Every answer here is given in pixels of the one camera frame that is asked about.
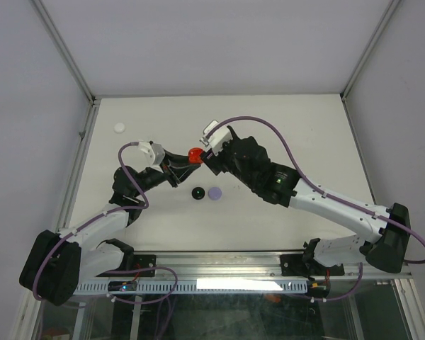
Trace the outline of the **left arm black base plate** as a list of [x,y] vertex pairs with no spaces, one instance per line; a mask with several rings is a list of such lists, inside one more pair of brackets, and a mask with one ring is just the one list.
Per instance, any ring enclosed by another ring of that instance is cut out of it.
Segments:
[[154,267],[157,264],[157,256],[155,254],[134,254],[132,261],[127,266],[127,270],[135,271],[140,269],[149,268],[149,271],[143,271],[139,273],[133,273],[138,278],[141,277],[154,277]]

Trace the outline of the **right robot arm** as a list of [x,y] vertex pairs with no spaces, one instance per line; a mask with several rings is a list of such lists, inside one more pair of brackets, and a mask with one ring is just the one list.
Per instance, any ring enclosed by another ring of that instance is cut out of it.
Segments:
[[308,273],[358,262],[400,273],[411,228],[404,205],[368,205],[313,188],[297,170],[272,162],[253,137],[241,139],[216,120],[204,129],[202,142],[208,150],[201,159],[214,174],[230,173],[267,203],[313,213],[353,232],[349,237],[306,243],[302,264]]

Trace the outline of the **white round charging case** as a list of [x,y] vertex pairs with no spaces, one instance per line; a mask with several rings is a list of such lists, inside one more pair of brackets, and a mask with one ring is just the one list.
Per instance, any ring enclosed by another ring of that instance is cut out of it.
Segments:
[[114,130],[115,133],[121,134],[125,131],[125,124],[124,123],[116,123],[114,125],[113,130]]

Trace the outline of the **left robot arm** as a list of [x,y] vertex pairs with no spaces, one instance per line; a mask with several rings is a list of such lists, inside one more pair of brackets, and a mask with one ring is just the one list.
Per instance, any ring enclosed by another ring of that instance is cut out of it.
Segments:
[[134,249],[112,234],[129,227],[149,207],[147,191],[164,182],[175,188],[202,164],[201,148],[178,155],[159,144],[135,146],[144,152],[148,167],[136,171],[121,162],[113,174],[112,197],[99,212],[77,226],[45,230],[36,237],[18,279],[35,299],[60,306],[84,281],[108,271],[129,274]]

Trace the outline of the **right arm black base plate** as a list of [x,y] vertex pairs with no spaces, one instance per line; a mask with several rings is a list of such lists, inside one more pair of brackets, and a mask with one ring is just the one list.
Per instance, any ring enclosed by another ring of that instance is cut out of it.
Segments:
[[304,262],[302,254],[282,254],[279,256],[282,276],[301,276],[312,279],[316,276],[344,276],[344,266],[326,267],[314,260]]

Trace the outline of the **purple round earbud charging case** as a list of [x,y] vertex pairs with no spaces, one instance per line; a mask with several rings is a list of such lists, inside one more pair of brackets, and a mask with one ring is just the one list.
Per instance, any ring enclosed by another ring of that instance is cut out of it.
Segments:
[[219,187],[212,187],[208,190],[208,197],[211,200],[219,200],[222,197],[222,190]]

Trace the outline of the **orange round charging case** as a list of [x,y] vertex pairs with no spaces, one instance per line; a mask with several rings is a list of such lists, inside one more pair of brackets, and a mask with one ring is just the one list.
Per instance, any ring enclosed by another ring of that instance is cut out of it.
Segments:
[[200,147],[194,147],[192,149],[189,150],[188,152],[188,162],[190,164],[202,164],[203,160],[202,160],[202,153],[204,152],[203,149],[201,149]]

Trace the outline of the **black round charging case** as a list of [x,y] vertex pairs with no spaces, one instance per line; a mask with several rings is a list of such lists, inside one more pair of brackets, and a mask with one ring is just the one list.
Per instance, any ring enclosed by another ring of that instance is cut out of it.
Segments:
[[205,189],[197,186],[191,191],[191,195],[195,200],[202,200],[205,197]]

